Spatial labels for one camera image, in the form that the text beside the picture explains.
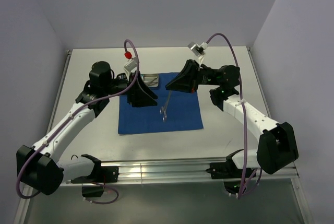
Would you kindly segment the metal instrument tray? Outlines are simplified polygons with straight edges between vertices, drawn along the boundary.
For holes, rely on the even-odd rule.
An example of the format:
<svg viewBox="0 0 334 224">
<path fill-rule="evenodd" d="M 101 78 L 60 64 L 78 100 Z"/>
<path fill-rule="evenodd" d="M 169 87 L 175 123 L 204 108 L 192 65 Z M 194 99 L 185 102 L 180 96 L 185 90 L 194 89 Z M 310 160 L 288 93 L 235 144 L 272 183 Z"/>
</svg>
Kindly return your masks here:
<svg viewBox="0 0 334 224">
<path fill-rule="evenodd" d="M 141 74 L 141 78 L 149 88 L 157 88 L 159 86 L 159 74 Z"/>
</svg>

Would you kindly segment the steel needle holder forceps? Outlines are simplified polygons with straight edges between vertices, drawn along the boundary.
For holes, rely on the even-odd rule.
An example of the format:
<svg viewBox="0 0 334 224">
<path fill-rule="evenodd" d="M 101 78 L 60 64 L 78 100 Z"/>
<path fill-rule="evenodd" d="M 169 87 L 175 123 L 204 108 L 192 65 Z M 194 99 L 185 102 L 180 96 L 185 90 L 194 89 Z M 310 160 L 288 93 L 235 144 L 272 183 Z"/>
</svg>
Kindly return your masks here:
<svg viewBox="0 0 334 224">
<path fill-rule="evenodd" d="M 170 90 L 169 93 L 168 93 L 167 99 L 165 101 L 165 104 L 160 108 L 160 111 L 159 111 L 159 113 L 162 115 L 163 122 L 165 122 L 166 118 L 167 118 L 166 111 L 167 111 L 167 108 L 168 108 L 168 105 L 169 105 L 169 102 L 170 102 L 171 94 L 172 94 L 172 91 Z"/>
</svg>

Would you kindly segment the blue surgical drape cloth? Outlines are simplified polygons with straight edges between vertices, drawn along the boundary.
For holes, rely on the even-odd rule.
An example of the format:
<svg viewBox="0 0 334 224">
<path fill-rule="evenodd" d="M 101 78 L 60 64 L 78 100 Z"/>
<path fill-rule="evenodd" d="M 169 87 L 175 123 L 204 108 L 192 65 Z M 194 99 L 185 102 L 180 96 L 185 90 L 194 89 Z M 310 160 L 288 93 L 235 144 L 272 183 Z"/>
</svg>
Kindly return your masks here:
<svg viewBox="0 0 334 224">
<path fill-rule="evenodd" d="M 157 106 L 134 108 L 128 104 L 126 96 L 120 97 L 120 135 L 192 131 L 204 127 L 198 93 L 173 91 L 168 96 L 169 91 L 165 89 L 165 85 L 176 76 L 177 73 L 159 74 L 159 85 L 152 89 L 158 96 Z"/>
</svg>

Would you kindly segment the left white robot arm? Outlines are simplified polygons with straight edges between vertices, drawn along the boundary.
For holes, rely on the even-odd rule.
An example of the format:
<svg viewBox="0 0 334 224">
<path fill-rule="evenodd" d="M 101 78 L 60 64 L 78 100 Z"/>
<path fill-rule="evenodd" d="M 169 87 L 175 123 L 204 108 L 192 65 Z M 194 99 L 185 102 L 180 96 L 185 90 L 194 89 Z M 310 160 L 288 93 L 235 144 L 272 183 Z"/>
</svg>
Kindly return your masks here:
<svg viewBox="0 0 334 224">
<path fill-rule="evenodd" d="M 42 139 L 32 146 L 21 146 L 16 152 L 16 191 L 24 183 L 38 194 L 53 194 L 61 183 L 77 178 L 96 181 L 102 174 L 101 160 L 81 155 L 72 162 L 61 164 L 60 157 L 76 136 L 105 109 L 111 98 L 125 95 L 135 107 L 157 105 L 157 95 L 143 82 L 138 58 L 131 58 L 124 72 L 115 76 L 108 62 L 92 65 L 89 79 L 65 117 Z"/>
</svg>

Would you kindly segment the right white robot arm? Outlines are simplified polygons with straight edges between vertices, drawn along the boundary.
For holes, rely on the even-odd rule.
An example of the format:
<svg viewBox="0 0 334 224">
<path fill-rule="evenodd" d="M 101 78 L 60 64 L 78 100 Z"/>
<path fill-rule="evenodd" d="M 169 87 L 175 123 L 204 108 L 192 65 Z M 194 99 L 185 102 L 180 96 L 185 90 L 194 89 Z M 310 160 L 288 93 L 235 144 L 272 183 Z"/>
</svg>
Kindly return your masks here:
<svg viewBox="0 0 334 224">
<path fill-rule="evenodd" d="M 194 93 L 199 85 L 215 85 L 210 99 L 221 111 L 233 116 L 251 132 L 258 142 L 255 149 L 237 150 L 226 157 L 221 169 L 224 178 L 235 178 L 246 170 L 250 176 L 254 169 L 263 169 L 274 174 L 299 157 L 294 129 L 291 124 L 279 123 L 261 113 L 254 106 L 241 99 L 236 90 L 240 82 L 240 68 L 224 65 L 212 69 L 195 60 L 187 60 L 181 72 L 166 84 L 166 90 Z"/>
</svg>

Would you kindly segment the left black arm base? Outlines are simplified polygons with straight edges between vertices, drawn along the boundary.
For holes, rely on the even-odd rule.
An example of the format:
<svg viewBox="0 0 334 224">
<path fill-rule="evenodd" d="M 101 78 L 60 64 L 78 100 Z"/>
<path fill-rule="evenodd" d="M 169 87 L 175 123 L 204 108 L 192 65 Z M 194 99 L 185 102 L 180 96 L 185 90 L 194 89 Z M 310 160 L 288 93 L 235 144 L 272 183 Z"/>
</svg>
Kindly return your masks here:
<svg viewBox="0 0 334 224">
<path fill-rule="evenodd" d="M 116 201 L 119 197 L 119 192 L 115 189 L 107 188 L 108 183 L 116 183 L 119 175 L 119 167 L 111 166 L 105 167 L 102 166 L 94 175 L 90 176 L 81 176 L 75 179 L 72 179 L 70 182 L 72 184 L 87 184 L 91 183 L 93 186 L 82 186 L 81 193 L 84 198 L 93 199 L 99 198 L 104 193 L 113 192 L 115 193 Z"/>
</svg>

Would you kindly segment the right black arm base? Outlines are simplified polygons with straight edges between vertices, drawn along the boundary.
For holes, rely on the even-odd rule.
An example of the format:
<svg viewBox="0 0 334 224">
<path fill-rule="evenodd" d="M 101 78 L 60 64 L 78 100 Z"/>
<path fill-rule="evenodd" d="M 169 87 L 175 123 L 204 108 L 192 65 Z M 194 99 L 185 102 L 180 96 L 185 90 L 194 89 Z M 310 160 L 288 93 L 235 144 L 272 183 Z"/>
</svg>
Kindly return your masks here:
<svg viewBox="0 0 334 224">
<path fill-rule="evenodd" d="M 242 177 L 243 169 L 238 169 L 234 164 L 232 157 L 227 156 L 224 162 L 212 162 L 206 172 L 215 179 L 237 179 Z"/>
</svg>

